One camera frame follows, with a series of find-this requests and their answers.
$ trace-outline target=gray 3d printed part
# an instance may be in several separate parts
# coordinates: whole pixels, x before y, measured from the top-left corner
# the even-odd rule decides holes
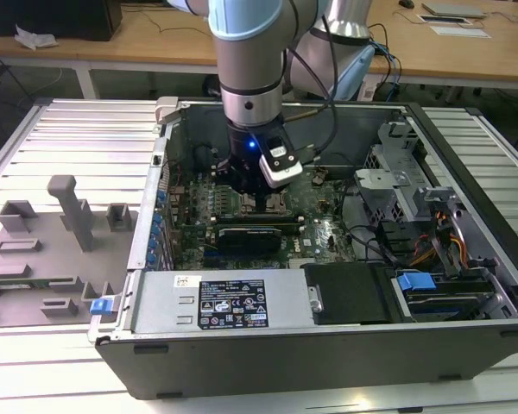
[[[42,247],[38,239],[16,239],[0,242],[0,254],[37,252]]]
[[[92,226],[94,225],[94,215],[92,214],[92,211],[90,210],[90,205],[86,200],[79,200],[80,203],[80,211],[83,213],[83,221],[85,223],[88,223],[90,226],[90,229],[92,229]],[[60,215],[61,222],[65,226],[67,231],[71,231],[71,225],[67,221],[67,218],[62,214]]]
[[[5,265],[0,266],[0,279],[27,278],[31,273],[29,265]]]
[[[0,210],[0,223],[8,233],[28,233],[25,218],[35,218],[29,201],[8,201]]]
[[[127,204],[110,204],[105,217],[111,231],[132,230],[132,218]]]
[[[74,317],[79,307],[71,298],[50,298],[42,300],[41,311],[47,317]]]
[[[83,252],[92,251],[93,236],[91,227],[85,221],[80,202],[75,196],[75,185],[77,181],[72,175],[54,175],[48,183],[48,194],[56,197],[60,202],[61,209],[66,215],[77,242]]]
[[[92,304],[92,301],[97,298],[98,298],[98,295],[96,294],[96,291],[92,287],[92,283],[86,282],[85,287],[83,288],[83,293],[82,293],[82,295],[80,295],[80,301],[88,309],[90,309],[90,305]]]
[[[85,284],[79,276],[71,278],[68,282],[50,282],[50,289],[54,292],[82,292]]]
[[[102,296],[112,295],[113,293],[114,293],[114,291],[113,291],[113,287],[111,287],[111,283],[105,282],[104,288],[102,289]]]

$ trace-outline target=wooden table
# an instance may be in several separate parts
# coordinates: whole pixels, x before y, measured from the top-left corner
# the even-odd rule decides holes
[[[86,99],[99,98],[91,76],[96,69],[217,72],[213,37],[204,19],[176,9],[137,10],[123,7],[123,21],[110,41],[58,39],[59,46],[33,52],[12,37],[0,37],[0,57],[12,66],[73,69]]]
[[[502,12],[518,18],[518,3],[489,0],[443,0],[442,3],[470,4],[485,13]],[[374,0],[369,24],[381,22],[388,30],[389,47],[403,64],[403,84],[450,85],[518,89],[518,23],[491,14],[472,28],[481,28],[491,39],[441,36],[428,24],[413,24],[396,14],[399,10],[414,22],[417,15],[429,15],[416,1],[412,10],[395,7],[393,1]],[[457,25],[438,25],[458,27]],[[372,28],[377,41],[384,42],[381,28]],[[388,70],[382,57],[376,57],[363,84],[366,97]]]
[[[452,85],[518,89],[518,23],[491,15],[481,24],[491,39],[437,35],[417,14],[427,14],[416,1],[413,10],[402,9],[396,0],[374,0],[369,24],[381,22],[388,30],[391,53],[402,64],[404,84]],[[485,12],[500,11],[518,16],[518,3],[490,0],[445,0],[472,4]],[[13,40],[0,38],[0,56],[8,65],[48,66],[74,69],[83,96],[94,99],[98,92],[91,70],[144,72],[215,73],[216,55],[212,34],[203,19],[177,10],[138,12],[123,7],[123,22],[111,41],[59,39],[58,47],[31,51]],[[481,27],[475,23],[472,27]],[[380,28],[372,28],[383,41]],[[388,69],[376,57],[361,90],[361,100],[372,99],[373,90]]]

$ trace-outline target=blue plastic clip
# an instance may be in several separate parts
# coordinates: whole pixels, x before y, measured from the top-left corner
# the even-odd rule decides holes
[[[404,273],[397,277],[399,286],[402,291],[413,290],[434,290],[436,289],[435,283],[433,283],[432,275],[430,273],[423,272],[411,272]]]
[[[91,315],[112,315],[113,299],[94,299],[90,305]]]

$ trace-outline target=paper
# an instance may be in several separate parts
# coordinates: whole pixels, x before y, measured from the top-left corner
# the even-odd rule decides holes
[[[36,50],[37,47],[58,46],[53,34],[34,34],[30,33],[16,25],[17,34],[14,38],[25,47]]]
[[[440,26],[430,26],[438,35],[442,36],[461,36],[461,37],[481,37],[490,39],[487,33],[480,28],[442,28]]]

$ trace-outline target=black plastic cover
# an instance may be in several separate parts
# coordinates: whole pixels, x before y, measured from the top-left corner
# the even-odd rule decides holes
[[[323,310],[315,314],[318,325],[343,323],[401,323],[394,288],[378,263],[330,263],[306,265],[308,286],[320,292]]]

